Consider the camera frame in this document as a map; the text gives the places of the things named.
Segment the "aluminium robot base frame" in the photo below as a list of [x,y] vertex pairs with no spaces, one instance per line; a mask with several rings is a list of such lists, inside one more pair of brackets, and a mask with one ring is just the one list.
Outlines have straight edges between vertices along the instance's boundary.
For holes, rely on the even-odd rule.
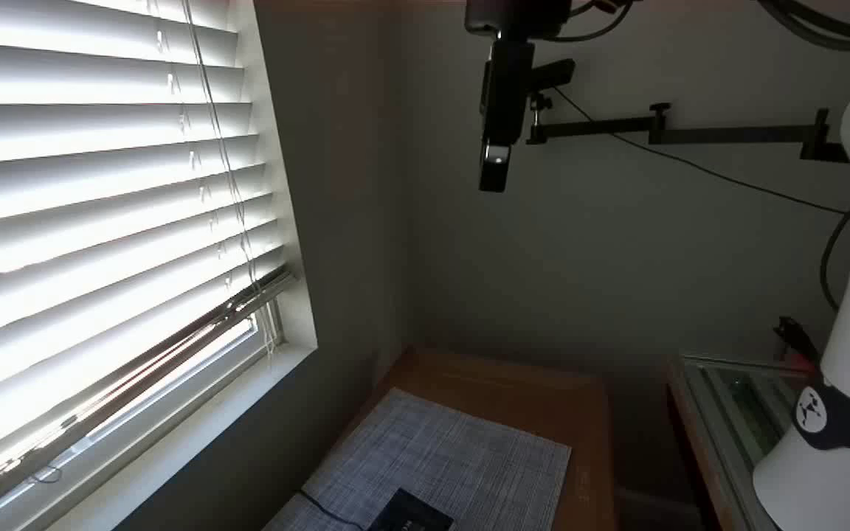
[[774,361],[671,361],[671,421],[705,531],[780,531],[757,500],[754,469],[791,429],[804,384],[804,370]]

